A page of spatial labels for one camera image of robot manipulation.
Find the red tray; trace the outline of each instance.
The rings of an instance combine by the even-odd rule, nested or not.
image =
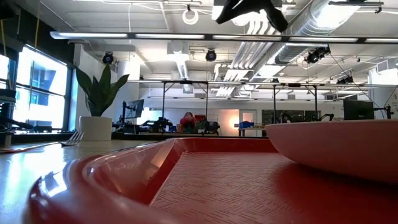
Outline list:
[[[292,162],[267,139],[170,139],[40,178],[29,223],[396,223],[396,186]]]

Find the computer monitor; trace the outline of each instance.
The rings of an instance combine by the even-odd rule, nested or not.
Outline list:
[[[373,102],[344,100],[344,120],[374,119]]]
[[[127,109],[126,119],[140,118],[143,107],[144,107],[144,100],[136,100],[126,103],[126,109]]]

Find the silver ductwork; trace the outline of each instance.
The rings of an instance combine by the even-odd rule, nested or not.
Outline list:
[[[358,9],[359,6],[329,5],[331,0],[313,0],[306,9],[289,26],[283,35],[330,35],[334,30],[344,24]],[[272,44],[266,56],[255,67],[260,78],[270,78],[284,69],[268,69],[266,64],[287,65],[308,50],[306,46],[287,46],[286,44]]]

